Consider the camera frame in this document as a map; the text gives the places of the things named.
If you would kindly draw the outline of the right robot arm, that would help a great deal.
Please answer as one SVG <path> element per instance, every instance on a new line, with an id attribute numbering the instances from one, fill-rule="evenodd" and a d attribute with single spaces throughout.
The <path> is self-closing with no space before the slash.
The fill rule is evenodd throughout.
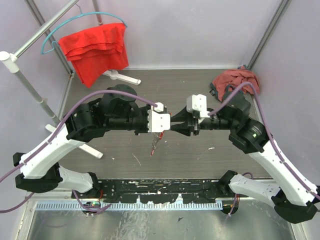
<path id="1" fill-rule="evenodd" d="M 171 117 L 171 130 L 185 136 L 201 130 L 229 130 L 228 139 L 244 154 L 259 163 L 275 180 L 266 184 L 229 170 L 218 181 L 217 190 L 225 197 L 245 195 L 271 206 L 284 220 L 298 224 L 317 213 L 319 187 L 308 181 L 284 156 L 263 123 L 249 116 L 251 103 L 238 92 L 215 115 L 202 95 L 191 95 L 187 105 Z"/>

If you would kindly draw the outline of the metal key organizer red handle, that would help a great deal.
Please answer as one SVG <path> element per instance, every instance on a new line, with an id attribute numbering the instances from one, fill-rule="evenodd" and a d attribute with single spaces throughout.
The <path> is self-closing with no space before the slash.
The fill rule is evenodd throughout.
<path id="1" fill-rule="evenodd" d="M 157 144 L 163 138 L 163 136 L 164 136 L 164 132 L 155 132 L 153 134 L 153 139 L 151 143 L 151 153 L 150 153 L 151 157 L 154 155 L 155 150 L 157 149 Z"/>

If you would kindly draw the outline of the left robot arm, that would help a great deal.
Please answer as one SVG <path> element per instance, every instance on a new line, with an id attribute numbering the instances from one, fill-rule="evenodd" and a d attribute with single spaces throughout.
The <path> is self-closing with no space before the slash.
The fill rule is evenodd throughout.
<path id="1" fill-rule="evenodd" d="M 101 97 L 77 104 L 57 126 L 56 131 L 29 153 L 13 155 L 15 166 L 21 164 L 15 177 L 18 189 L 46 193 L 56 188 L 75 190 L 88 198 L 99 195 L 101 186 L 95 173 L 68 170 L 59 161 L 74 149 L 109 131 L 148 132 L 151 103 L 138 107 L 136 91 L 125 84 L 107 88 Z"/>

